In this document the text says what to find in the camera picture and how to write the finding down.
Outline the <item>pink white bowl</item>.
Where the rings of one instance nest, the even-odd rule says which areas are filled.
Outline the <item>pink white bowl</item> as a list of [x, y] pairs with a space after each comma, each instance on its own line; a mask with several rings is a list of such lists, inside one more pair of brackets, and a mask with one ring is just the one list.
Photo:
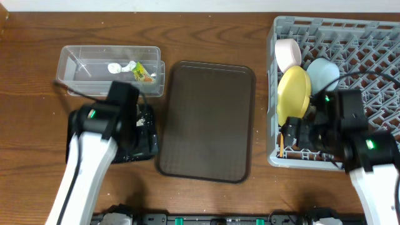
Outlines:
[[301, 50], [294, 39], [278, 39], [275, 43], [275, 57], [282, 73], [301, 65]]

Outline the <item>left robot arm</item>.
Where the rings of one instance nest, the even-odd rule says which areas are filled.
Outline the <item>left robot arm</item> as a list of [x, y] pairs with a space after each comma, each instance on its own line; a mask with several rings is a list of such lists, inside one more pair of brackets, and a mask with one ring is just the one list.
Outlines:
[[132, 84], [113, 81], [105, 99], [69, 113], [66, 170], [47, 224], [89, 224], [110, 165], [159, 152], [154, 111], [138, 104], [143, 96]]

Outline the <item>yellow plate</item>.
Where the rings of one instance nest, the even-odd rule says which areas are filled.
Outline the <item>yellow plate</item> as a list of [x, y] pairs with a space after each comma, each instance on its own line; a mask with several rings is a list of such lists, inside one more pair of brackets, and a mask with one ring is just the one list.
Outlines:
[[311, 81], [300, 66], [290, 67], [277, 87], [278, 124], [283, 126], [288, 117], [303, 118], [310, 102]]

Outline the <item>green snack wrapper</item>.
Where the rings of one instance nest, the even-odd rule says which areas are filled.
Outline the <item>green snack wrapper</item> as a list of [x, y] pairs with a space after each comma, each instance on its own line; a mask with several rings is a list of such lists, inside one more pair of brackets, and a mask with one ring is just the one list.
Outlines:
[[132, 69], [132, 72], [137, 82], [153, 82], [155, 80], [155, 74], [149, 74], [140, 62], [136, 63], [135, 67]]

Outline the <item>pile of rice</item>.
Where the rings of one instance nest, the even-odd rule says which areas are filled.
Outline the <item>pile of rice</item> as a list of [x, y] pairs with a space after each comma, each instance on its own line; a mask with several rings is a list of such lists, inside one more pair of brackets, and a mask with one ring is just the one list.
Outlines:
[[137, 120], [136, 126], [137, 126], [137, 127], [143, 126], [143, 125], [145, 125], [145, 123], [146, 123], [146, 119], [145, 119], [144, 117], [142, 117], [141, 119], [138, 119], [138, 120]]

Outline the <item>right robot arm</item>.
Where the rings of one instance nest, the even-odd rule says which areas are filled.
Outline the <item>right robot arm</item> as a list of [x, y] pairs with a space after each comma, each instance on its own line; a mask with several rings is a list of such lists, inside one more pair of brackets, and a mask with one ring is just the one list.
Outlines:
[[314, 119], [287, 118], [285, 145], [328, 153], [342, 161], [368, 224], [399, 224], [399, 148], [388, 131], [369, 130], [358, 89], [320, 91]]

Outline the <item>wooden chopstick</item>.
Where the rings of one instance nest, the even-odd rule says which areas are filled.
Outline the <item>wooden chopstick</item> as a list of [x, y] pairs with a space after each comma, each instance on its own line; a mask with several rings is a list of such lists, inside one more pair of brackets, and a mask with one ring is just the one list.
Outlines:
[[280, 144], [279, 144], [279, 157], [280, 158], [284, 157], [284, 136], [282, 133], [281, 133]]

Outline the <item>light blue bowl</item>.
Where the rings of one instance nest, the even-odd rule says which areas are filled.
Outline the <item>light blue bowl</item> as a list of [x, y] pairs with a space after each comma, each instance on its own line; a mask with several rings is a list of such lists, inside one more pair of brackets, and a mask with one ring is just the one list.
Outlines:
[[315, 59], [307, 68], [306, 72], [311, 81], [311, 94], [317, 94], [331, 81], [340, 76], [336, 64], [324, 58]]

